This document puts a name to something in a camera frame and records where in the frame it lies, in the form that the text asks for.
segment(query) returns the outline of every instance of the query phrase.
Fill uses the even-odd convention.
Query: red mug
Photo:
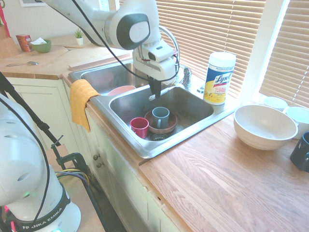
[[[142,139],[147,137],[149,122],[143,117],[136,117],[130,121],[132,130]]]

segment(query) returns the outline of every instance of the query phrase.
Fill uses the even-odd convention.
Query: black mug
[[[303,134],[290,160],[299,170],[309,173],[309,132]]]

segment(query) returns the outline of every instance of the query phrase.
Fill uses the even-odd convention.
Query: dish towel
[[[84,79],[75,81],[71,86],[72,122],[82,125],[88,132],[90,132],[90,127],[85,113],[86,103],[91,97],[97,95],[100,94]]]

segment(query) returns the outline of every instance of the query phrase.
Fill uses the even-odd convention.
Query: brown bowl
[[[149,121],[149,127],[148,130],[150,130],[151,132],[155,133],[155,134],[166,134],[166,133],[170,133],[172,130],[175,129],[176,125],[177,125],[177,116],[173,113],[173,112],[169,112],[169,122],[168,125],[165,129],[157,129],[152,127],[153,125],[153,112],[152,110],[149,111],[146,115],[145,115],[145,119],[147,119]]]

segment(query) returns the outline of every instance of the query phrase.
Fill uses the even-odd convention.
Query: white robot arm
[[[35,131],[30,115],[19,104],[0,94]],[[19,232],[74,232],[81,213],[77,205],[49,168],[49,188],[38,220],[33,220],[41,206],[47,182],[47,167],[42,151],[23,123],[0,102],[0,206],[11,211],[12,227]]]
[[[155,0],[125,0],[117,12],[100,11],[83,0],[43,0],[78,25],[99,46],[133,51],[136,69],[169,84],[174,81],[174,50],[161,39]]]

